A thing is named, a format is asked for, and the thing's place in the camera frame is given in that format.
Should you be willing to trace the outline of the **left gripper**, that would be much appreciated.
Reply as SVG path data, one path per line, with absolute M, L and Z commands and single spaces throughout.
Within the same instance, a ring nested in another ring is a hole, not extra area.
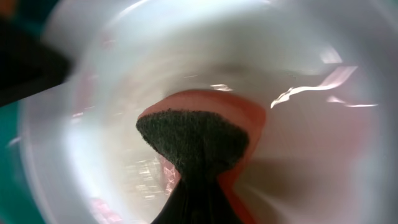
M 1 106 L 63 83 L 71 68 L 64 55 L 1 19 Z

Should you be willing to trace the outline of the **orange and grey sponge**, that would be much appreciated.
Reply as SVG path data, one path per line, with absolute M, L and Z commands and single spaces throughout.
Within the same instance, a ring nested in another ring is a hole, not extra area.
M 215 90 L 181 91 L 148 107 L 136 128 L 180 174 L 154 223 L 253 223 L 233 184 L 265 122 L 259 104 Z

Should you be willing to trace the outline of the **light blue plate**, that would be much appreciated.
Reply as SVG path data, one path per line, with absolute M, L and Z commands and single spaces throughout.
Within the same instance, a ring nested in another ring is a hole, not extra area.
M 22 102 L 46 223 L 150 223 L 178 175 L 136 119 L 189 89 L 265 109 L 233 185 L 256 223 L 397 222 L 395 1 L 61 1 L 43 40 L 74 63 Z

